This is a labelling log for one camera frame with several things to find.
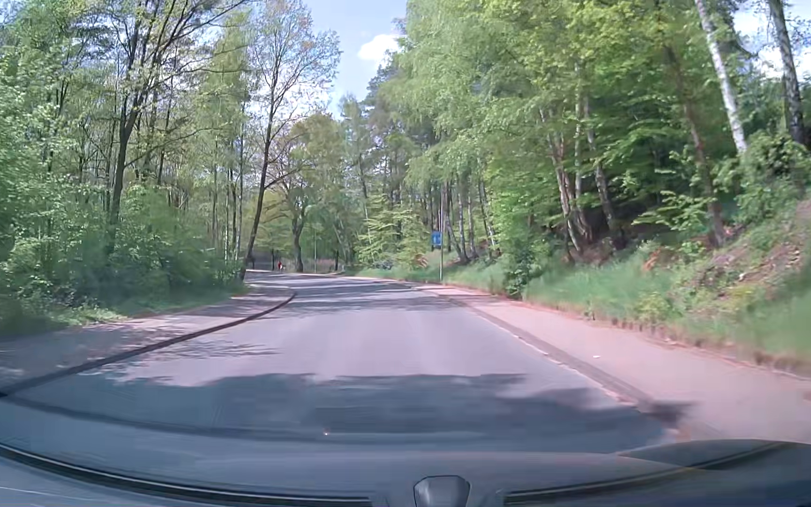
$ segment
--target sky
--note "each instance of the sky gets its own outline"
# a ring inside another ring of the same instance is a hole
[[[406,0],[306,0],[314,27],[334,30],[343,55],[333,83],[331,110],[340,98],[352,93],[364,98],[367,83],[387,50],[397,47],[393,20],[406,15]]]
[[[340,36],[343,55],[331,94],[333,111],[347,93],[364,98],[367,83],[387,50],[396,49],[394,18],[406,14],[406,0],[306,0],[312,9],[315,28],[334,30]],[[750,0],[749,9],[738,13],[735,27],[749,40],[749,49],[759,52],[760,66],[769,74],[780,72],[780,54],[761,46],[766,40],[769,22],[760,12],[762,0]],[[788,8],[790,28],[811,25],[811,0],[791,0]],[[800,48],[796,58],[797,75],[811,75],[811,40]]]

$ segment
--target grassy slope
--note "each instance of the grassy slope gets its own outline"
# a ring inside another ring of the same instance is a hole
[[[602,267],[554,264],[522,298],[811,361],[811,216],[799,211],[753,227],[727,249],[698,260],[645,270],[650,246]],[[422,270],[359,274],[439,282],[439,253],[427,258]],[[767,267],[773,263],[780,268]],[[444,282],[502,293],[505,273],[484,262],[447,265]]]
[[[64,307],[40,304],[35,308],[24,308],[20,314],[14,313],[0,318],[0,338],[31,335],[153,313],[169,313],[217,303],[246,291],[246,287],[241,282],[233,282],[224,287],[216,286],[175,293],[167,298],[142,296],[110,307]]]

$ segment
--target sidewalk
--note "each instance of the sidewalk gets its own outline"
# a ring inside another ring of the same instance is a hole
[[[280,286],[248,281],[251,290],[222,303],[166,315],[64,329],[0,342],[0,389],[143,347],[175,342],[252,319],[292,299]]]
[[[683,437],[811,443],[809,380],[483,292],[440,285],[416,288],[474,310],[619,398],[643,405],[689,404]]]

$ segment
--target windshield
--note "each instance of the windshield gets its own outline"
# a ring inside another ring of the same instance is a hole
[[[811,2],[0,1],[9,459],[728,438],[811,444]]]

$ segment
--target asphalt road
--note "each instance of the asphalt road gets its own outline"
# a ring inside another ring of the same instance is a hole
[[[79,414],[77,425],[247,442],[609,453],[670,438],[586,377],[433,294],[257,276],[298,295],[267,317],[17,397]],[[4,413],[0,426],[20,417],[38,445],[60,437],[45,416]]]

